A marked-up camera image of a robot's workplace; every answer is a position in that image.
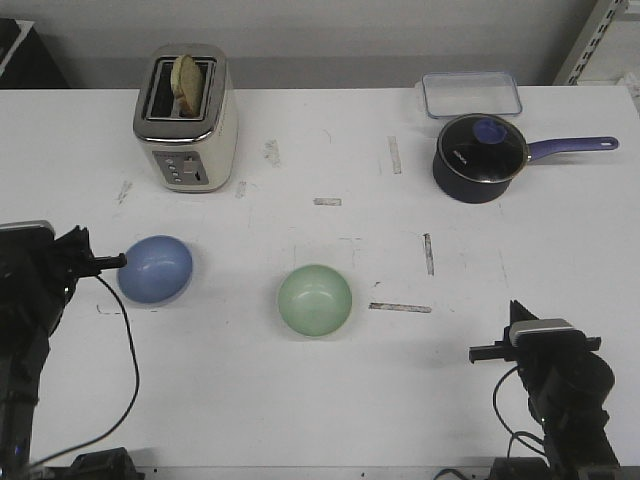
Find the plastic container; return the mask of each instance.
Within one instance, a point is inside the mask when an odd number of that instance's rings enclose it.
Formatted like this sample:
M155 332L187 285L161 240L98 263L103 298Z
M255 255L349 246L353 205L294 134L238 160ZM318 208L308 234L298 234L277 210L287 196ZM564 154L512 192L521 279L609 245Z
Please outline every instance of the plastic container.
M422 88L431 118L522 112L518 87L508 72L428 73L422 77Z

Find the wall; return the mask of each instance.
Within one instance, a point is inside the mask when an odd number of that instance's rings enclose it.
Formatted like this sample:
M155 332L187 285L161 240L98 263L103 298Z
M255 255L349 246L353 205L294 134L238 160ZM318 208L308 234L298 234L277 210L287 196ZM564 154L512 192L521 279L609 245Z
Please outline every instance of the wall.
M246 88L413 85L506 69L549 84L595 0L0 0L72 85L139 87L156 47L213 43Z

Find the container lid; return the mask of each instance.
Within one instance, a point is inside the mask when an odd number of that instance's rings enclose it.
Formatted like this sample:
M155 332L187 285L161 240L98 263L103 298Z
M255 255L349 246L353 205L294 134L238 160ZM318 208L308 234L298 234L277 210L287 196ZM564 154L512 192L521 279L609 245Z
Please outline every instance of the container lid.
M522 112L518 87L508 72L428 73L422 77L422 88L431 118Z
M479 183L511 180L529 156L516 127L482 114L464 115L445 125L438 138L438 152L456 174Z

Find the table surface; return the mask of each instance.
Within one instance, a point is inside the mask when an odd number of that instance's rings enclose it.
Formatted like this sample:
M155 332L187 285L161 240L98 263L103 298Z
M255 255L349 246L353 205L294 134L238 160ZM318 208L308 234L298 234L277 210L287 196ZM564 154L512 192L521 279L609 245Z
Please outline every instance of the table surface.
M174 302L127 302L140 397L92 449L183 467L486 464L507 448L491 393L510 365L471 365L468 348L499 339L518 299L602 336L616 374L606 431L620 462L639 464L638 114L618 87L520 93L513 122L528 141L613 135L620 148L540 160L498 200L468 205L433 180L443 123L416 90L240 90L230 180L179 194L156 182L133 136L137 91L0 92L3 222L86 226L99 256L154 234L194 255ZM275 301L309 263L339 270L354 298L344 327L315 340L288 329ZM34 458L105 431L133 388L122 316L94 279L80 281L51 348ZM503 388L507 421L539 433L519 380Z

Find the saucepan handle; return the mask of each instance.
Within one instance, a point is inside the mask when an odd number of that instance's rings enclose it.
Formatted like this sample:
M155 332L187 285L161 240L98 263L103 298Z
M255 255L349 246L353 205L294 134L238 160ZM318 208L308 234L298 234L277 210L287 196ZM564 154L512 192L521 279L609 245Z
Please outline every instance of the saucepan handle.
M615 150L615 137L555 138L529 144L530 161L559 152L588 152L595 150Z

